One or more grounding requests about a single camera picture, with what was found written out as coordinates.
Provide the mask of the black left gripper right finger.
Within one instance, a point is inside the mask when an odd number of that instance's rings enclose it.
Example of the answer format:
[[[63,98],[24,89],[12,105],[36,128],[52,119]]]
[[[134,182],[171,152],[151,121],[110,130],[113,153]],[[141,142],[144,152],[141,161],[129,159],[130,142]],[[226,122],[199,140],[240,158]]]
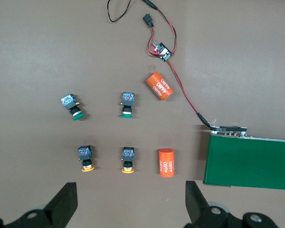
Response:
[[[239,219],[219,204],[209,205],[193,180],[186,181],[185,204],[191,223],[184,228],[279,228],[261,213],[248,212]]]

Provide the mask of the orange 4680 cylinder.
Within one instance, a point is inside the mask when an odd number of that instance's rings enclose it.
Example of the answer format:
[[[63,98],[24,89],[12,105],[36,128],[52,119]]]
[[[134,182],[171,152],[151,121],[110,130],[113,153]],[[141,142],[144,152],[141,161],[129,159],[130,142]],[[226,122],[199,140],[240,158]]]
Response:
[[[165,178],[174,176],[174,150],[170,148],[159,149],[160,175]]]
[[[174,93],[173,88],[159,72],[154,72],[146,79],[146,83],[162,101]]]

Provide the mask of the green belt conveyor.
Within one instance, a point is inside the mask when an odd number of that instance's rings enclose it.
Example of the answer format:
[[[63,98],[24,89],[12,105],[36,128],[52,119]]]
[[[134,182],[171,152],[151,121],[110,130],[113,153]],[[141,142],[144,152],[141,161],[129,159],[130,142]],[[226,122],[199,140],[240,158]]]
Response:
[[[285,190],[285,139],[248,136],[238,126],[209,130],[204,184]]]

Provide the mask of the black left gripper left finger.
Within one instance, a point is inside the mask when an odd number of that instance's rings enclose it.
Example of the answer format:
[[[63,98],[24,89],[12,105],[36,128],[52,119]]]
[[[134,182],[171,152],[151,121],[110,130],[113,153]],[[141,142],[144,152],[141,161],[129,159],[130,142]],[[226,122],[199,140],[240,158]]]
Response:
[[[43,209],[33,209],[0,228],[65,228],[78,206],[75,182],[66,183]]]

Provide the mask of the green push button switch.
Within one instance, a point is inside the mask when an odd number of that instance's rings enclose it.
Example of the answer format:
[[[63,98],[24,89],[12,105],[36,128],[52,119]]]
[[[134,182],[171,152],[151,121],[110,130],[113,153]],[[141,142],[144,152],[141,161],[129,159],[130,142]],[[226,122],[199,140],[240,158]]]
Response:
[[[122,118],[132,118],[132,106],[134,105],[135,93],[123,92],[122,95]]]
[[[79,120],[85,116],[85,114],[78,107],[80,103],[77,101],[73,94],[67,94],[60,99],[62,105],[71,113],[73,120]]]

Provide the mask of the small motor controller board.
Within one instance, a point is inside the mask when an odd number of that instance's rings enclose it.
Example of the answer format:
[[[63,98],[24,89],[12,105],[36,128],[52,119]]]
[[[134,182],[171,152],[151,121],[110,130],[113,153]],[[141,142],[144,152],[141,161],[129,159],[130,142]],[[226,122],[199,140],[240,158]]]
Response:
[[[162,62],[166,62],[172,55],[172,52],[163,43],[153,43],[154,52]]]

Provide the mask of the yellow push button switch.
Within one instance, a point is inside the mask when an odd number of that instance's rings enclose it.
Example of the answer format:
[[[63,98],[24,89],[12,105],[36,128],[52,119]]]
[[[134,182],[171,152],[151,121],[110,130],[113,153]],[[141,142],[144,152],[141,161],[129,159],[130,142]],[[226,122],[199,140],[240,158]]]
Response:
[[[78,148],[78,159],[82,161],[82,172],[92,171],[95,167],[92,163],[92,146],[85,145]]]
[[[135,149],[133,147],[123,147],[122,161],[123,161],[123,173],[133,173],[133,161],[134,161]]]

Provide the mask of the red lead with black plug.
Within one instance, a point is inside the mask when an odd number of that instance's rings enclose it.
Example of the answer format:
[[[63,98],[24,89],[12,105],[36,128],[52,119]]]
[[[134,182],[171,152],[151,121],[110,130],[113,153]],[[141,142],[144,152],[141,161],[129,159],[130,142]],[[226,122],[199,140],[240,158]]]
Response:
[[[150,14],[145,14],[143,17],[143,21],[145,22],[145,24],[149,27],[149,29],[151,31],[151,36],[150,36],[150,39],[149,39],[148,44],[147,44],[147,50],[148,50],[150,55],[155,56],[155,57],[159,57],[160,56],[159,53],[154,52],[154,50],[153,51],[150,50],[150,46],[151,46],[153,36],[154,36],[154,30],[153,30],[154,25],[153,25],[152,18],[150,16]]]

